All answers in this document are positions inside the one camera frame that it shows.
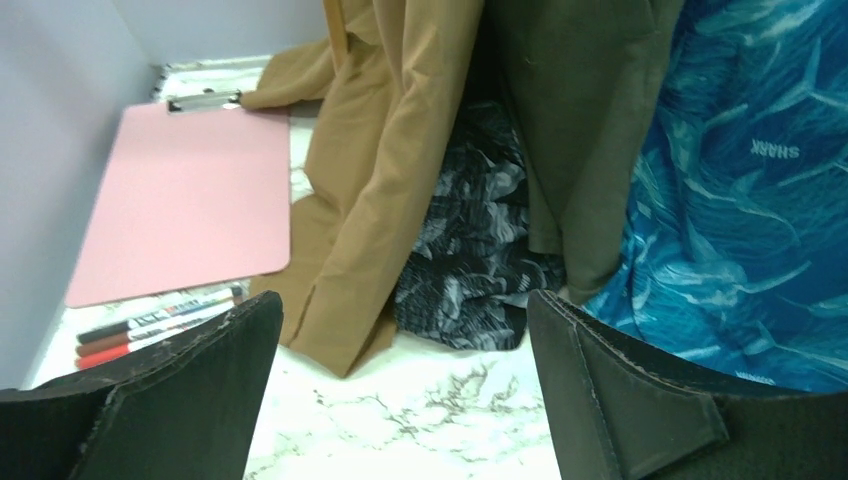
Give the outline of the blue patterned shorts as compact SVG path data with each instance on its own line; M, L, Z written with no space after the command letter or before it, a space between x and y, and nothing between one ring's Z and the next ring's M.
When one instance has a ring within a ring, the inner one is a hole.
M586 305L685 360L847 387L847 4L689 1Z

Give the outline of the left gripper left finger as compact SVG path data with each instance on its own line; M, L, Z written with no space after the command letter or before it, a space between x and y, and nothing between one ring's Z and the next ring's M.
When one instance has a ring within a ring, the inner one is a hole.
M239 479L277 350L266 291L116 360L1 394L5 479Z

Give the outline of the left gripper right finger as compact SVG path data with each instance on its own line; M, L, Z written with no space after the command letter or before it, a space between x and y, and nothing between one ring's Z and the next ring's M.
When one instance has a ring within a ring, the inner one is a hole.
M847 396L683 360L537 290L527 324L568 480L843 479Z

